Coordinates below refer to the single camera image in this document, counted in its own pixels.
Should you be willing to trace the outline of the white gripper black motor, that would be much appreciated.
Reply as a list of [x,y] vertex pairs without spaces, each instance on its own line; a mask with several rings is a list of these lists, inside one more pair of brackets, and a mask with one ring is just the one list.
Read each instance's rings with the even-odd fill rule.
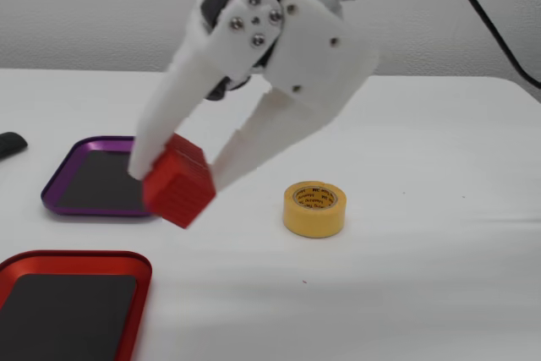
[[[211,28],[229,1],[201,0]],[[378,62],[371,44],[343,18],[342,0],[278,2],[282,11],[268,14],[281,26],[277,39],[245,79],[224,78],[207,96],[220,101],[255,74],[272,88],[213,161],[218,191],[330,123]]]

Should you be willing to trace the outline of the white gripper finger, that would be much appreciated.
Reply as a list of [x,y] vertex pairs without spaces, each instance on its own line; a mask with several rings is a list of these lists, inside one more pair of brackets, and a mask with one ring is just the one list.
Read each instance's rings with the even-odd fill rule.
[[245,79],[281,33],[269,12],[278,0],[230,0],[214,28],[198,4],[192,10],[181,46],[136,127],[128,173],[144,178],[179,124],[224,79]]

